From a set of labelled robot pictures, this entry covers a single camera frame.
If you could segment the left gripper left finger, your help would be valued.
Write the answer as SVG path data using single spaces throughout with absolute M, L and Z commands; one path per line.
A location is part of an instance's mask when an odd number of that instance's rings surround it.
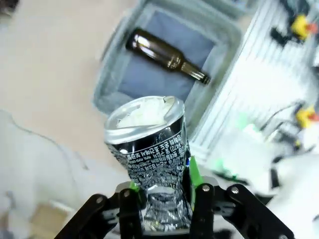
M 60 239 L 103 239 L 117 225 L 122 239 L 141 239 L 146 192 L 132 182 L 121 183 L 108 198 L 92 195 L 58 233 Z

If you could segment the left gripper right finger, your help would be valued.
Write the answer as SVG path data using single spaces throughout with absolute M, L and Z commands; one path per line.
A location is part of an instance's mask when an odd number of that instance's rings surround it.
M 245 239 L 293 239 L 294 233 L 245 186 L 222 189 L 215 178 L 199 173 L 195 158 L 187 161 L 193 190 L 191 239 L 214 239 L 214 217 L 221 216 Z

